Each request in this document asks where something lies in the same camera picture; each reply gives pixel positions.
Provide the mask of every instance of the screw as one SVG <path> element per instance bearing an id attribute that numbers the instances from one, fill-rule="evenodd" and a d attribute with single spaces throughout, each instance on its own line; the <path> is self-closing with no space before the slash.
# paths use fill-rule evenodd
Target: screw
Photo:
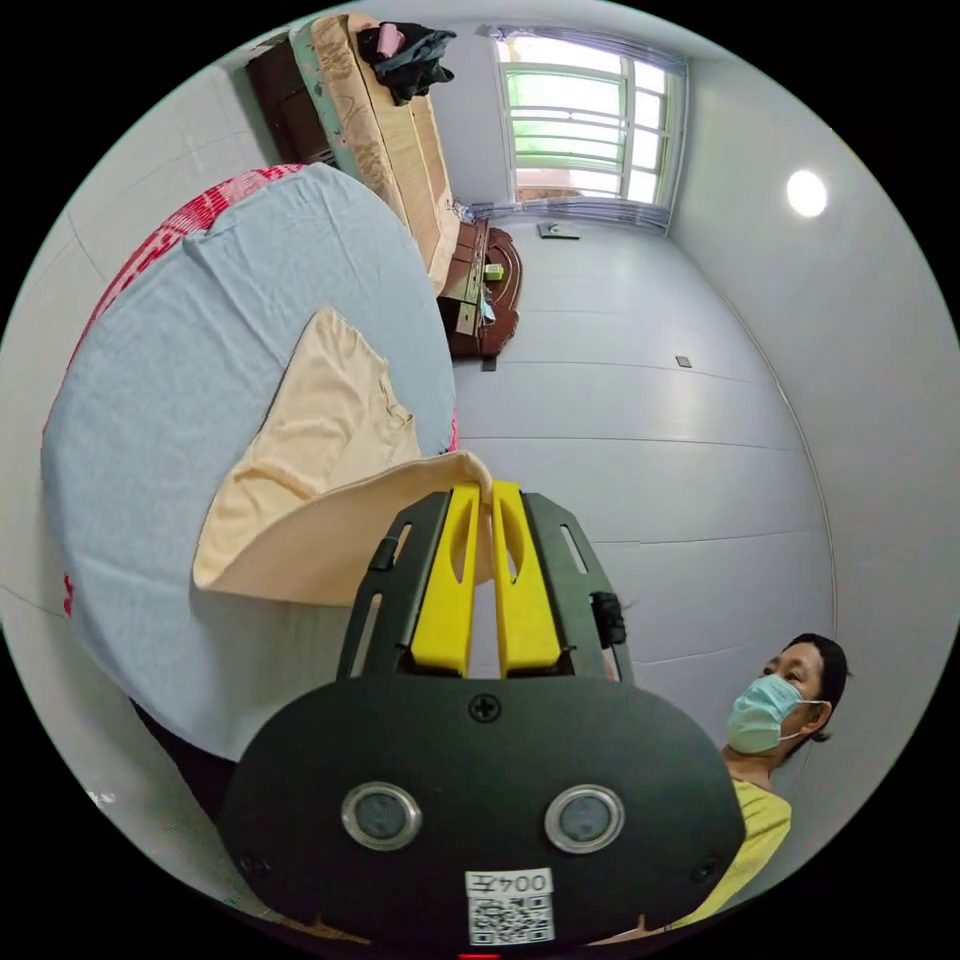
<path id="1" fill-rule="evenodd" d="M 261 880 L 270 876 L 270 865 L 251 853 L 245 853 L 240 858 L 240 869 L 248 875 L 252 873 Z"/>
<path id="2" fill-rule="evenodd" d="M 720 861 L 716 857 L 710 857 L 693 871 L 690 879 L 694 883 L 709 883 L 716 876 L 719 866 Z"/>
<path id="3" fill-rule="evenodd" d="M 500 701 L 488 693 L 481 693 L 470 701 L 467 708 L 477 723 L 493 723 L 500 716 Z"/>

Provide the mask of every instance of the qr code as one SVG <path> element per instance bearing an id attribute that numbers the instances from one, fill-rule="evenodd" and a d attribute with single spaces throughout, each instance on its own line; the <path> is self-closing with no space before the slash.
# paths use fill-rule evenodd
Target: qr code
<path id="1" fill-rule="evenodd" d="M 554 938 L 549 896 L 470 898 L 469 903 L 472 946 L 509 946 Z"/>

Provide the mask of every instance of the yellow shirt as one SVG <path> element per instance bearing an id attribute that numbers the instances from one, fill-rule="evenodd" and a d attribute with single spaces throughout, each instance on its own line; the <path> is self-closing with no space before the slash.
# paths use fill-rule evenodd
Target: yellow shirt
<path id="1" fill-rule="evenodd" d="M 792 811 L 786 800 L 745 780 L 734 780 L 733 786 L 747 827 L 743 846 L 710 896 L 668 929 L 685 927 L 715 914 L 760 873 L 790 832 Z"/>

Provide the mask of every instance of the wooden furniture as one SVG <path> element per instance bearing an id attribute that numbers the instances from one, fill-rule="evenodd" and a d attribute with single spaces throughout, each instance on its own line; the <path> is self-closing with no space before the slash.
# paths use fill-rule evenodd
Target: wooden furniture
<path id="1" fill-rule="evenodd" d="M 246 67 L 250 85 L 283 163 L 315 163 L 333 157 L 327 135 L 286 38 L 271 44 Z"/>
<path id="2" fill-rule="evenodd" d="M 462 223 L 450 261 L 447 282 L 437 298 L 454 359 L 499 355 L 517 329 L 516 303 L 523 275 L 520 256 L 510 234 L 486 220 Z M 503 279 L 484 281 L 488 263 L 501 264 Z M 484 289 L 493 310 L 491 323 L 481 310 Z"/>

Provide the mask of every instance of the human ear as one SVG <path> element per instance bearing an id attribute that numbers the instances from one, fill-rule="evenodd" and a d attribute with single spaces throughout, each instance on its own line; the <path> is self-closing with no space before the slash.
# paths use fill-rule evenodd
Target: human ear
<path id="1" fill-rule="evenodd" d="M 811 704 L 810 706 L 811 716 L 810 719 L 803 725 L 803 733 L 809 735 L 811 733 L 816 733 L 829 719 L 830 714 L 833 713 L 833 704 L 832 703 L 818 703 Z"/>

